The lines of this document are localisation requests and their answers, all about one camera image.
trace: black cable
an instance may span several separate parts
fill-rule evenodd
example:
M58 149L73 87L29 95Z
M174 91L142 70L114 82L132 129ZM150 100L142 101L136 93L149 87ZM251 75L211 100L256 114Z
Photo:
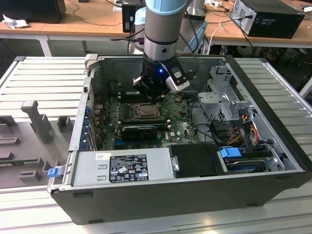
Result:
M248 41L249 45L252 47L252 55L253 55L253 54L254 54L254 47L253 47L253 45L250 43L250 41L248 40L248 38L246 37L244 30L242 29L242 21L243 21L244 18L242 18L242 19L240 20L239 28L240 28L240 30L242 31L242 33L243 33L243 35L244 35L246 41Z
M182 34L180 33L180 37L181 39L184 41L184 43L187 45L187 47L189 48L190 51L192 51L190 45L187 43L186 39L182 36ZM197 70L198 70L198 61L197 61L197 58L196 58L196 55L194 52L192 52L192 55L193 55L193 58L195 60L195 70L194 70L194 75L196 74Z
M116 7L121 7L121 5L117 5L117 4L115 4L115 3L111 2L111 1L108 1L108 0L105 0L105 1L107 1L108 3L110 3L111 5L114 5Z
M126 40L126 41L130 41L130 42L136 42L134 39L130 39L130 38L111 38L111 41L120 41L120 40Z
M138 42L138 40L135 39L131 39L132 37L136 36L137 34L139 34L140 32L142 32L144 29L141 29L140 31L138 31L137 33L134 33L132 35L126 36L124 38L111 38L111 41L118 41L118 40L127 40L127 41L132 41L132 42Z
M77 9L73 11L73 15L74 15L76 18L80 19L80 20L81 20L82 22L84 22L84 23L91 24L91 25L97 25L97 26L118 26L118 25L122 24L122 22L121 22L121 23L118 23L118 24L98 24L98 23L90 23L90 22L87 22L87 21L85 21L81 16L76 15L76 11L78 11L78 10L80 9L80 7L79 7L77 4L73 3L71 0L69 0L69 1L70 1L73 5L75 5L75 6L77 7Z
M132 37L136 36L137 34L143 32L144 29L145 29L145 28L141 29L140 31L138 31L138 32L136 32L136 33L134 33L134 34L132 34L132 35L130 35L130 36L126 36L125 38L132 38Z
M206 131L206 134L207 134L208 132L210 132L210 130ZM207 142L207 140L206 140L206 135L205 135L205 142Z
M209 12L212 12L212 13L213 13L214 15L216 15L216 16L219 16L219 17L227 17L226 13L227 13L228 11L215 10L215 9L213 9L213 8L209 8L208 6L207 6L207 9L209 10ZM215 12L221 12L221 13L224 13L225 15L224 15L224 16L221 16L221 15L216 14Z
M136 12L140 7L143 7L142 5L143 5L143 0L140 0L140 4L136 5ZM130 29L130 37L133 37L133 33L135 33L135 29L136 29L136 27L135 27L135 24L133 22L131 29ZM128 45L127 45L127 54L129 54L129 53L130 53L130 41L128 41Z
M192 23L192 20L191 20L191 18L190 18L189 13L188 13L187 11L186 11L185 13L186 13L186 16L187 16L187 18L188 18L188 20L189 20L189 22L190 22L190 24L191 24L191 26L192 26L192 30L193 30L194 36L195 36L195 38L196 38L196 48L195 48L194 50L191 49L191 52L192 52L192 53L195 53L196 50L197 50L198 47L199 47L199 40L198 40L198 36L197 36L196 31L195 31L195 28L194 28L194 25L193 25L193 23Z
M205 126L207 126L206 123L201 123L201 124L198 124L198 125L196 125L196 126L195 126L194 123L193 123L193 120L192 120L192 113L193 113L193 109L194 109L195 102L197 102L197 101L199 102L199 100L198 100L197 98L195 98L195 100L193 101L193 104L192 104L191 111L190 111L190 113L191 113L191 114L190 114L190 121L191 121L191 124L194 126L194 128L196 128L196 130L197 130L199 133L202 133L204 136L209 137L210 139L214 140L214 138L213 138L212 136L210 136L210 135L204 133L203 131L197 129L197 127L200 126L200 125L205 125Z

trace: sticker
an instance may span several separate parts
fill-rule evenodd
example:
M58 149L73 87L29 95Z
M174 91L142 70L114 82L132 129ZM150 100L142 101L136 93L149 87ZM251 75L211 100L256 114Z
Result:
M146 155L111 156L109 178L111 183L149 180Z
M96 160L109 160L111 153L96 154Z
M0 167L13 167L14 165L12 163L3 163L0 164Z

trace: computer case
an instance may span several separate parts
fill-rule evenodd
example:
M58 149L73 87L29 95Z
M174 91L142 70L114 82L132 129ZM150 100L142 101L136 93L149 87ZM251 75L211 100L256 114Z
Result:
M231 18L249 37L291 39L304 13L278 0L236 0Z
M11 19L28 22L59 23L66 11L64 0L3 0L0 1L0 19L3 14Z

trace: black box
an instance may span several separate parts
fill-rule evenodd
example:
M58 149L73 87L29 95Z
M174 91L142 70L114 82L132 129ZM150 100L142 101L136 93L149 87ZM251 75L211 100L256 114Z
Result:
M59 23L65 14L64 0L2 0L0 19L5 16L28 22Z
M122 4L122 31L124 33L130 33L135 23L138 9L138 4L136 3L125 2Z
M304 13L278 0L236 0L231 18L249 37L291 39L304 18Z

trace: warning label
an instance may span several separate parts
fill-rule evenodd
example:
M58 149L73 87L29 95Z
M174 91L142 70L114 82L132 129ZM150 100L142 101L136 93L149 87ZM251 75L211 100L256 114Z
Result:
M111 183L148 180L146 155L111 156Z

